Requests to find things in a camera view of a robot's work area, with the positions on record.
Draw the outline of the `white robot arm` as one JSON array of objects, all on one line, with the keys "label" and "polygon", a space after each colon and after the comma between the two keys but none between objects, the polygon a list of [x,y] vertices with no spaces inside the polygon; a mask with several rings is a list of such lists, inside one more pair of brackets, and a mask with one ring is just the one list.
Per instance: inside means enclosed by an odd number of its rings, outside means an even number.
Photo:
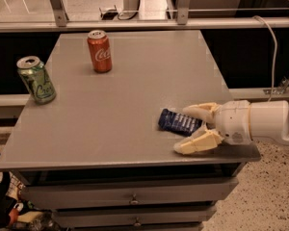
[{"label": "white robot arm", "polygon": [[183,114],[201,119],[203,124],[174,145],[180,154],[211,150],[222,143],[236,146],[254,141],[273,142],[289,149],[289,102],[285,100],[202,103],[184,108]]}]

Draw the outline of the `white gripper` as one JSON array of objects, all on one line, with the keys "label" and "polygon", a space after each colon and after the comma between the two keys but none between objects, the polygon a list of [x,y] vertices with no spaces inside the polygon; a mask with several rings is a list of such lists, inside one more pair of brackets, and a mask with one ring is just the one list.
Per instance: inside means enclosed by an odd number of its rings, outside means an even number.
[{"label": "white gripper", "polygon": [[223,141],[231,145],[247,145],[250,138],[250,103],[247,100],[229,101],[223,105],[215,102],[201,103],[185,107],[182,113],[213,124],[197,129],[190,137],[177,142],[175,152],[189,155],[218,147]]}]

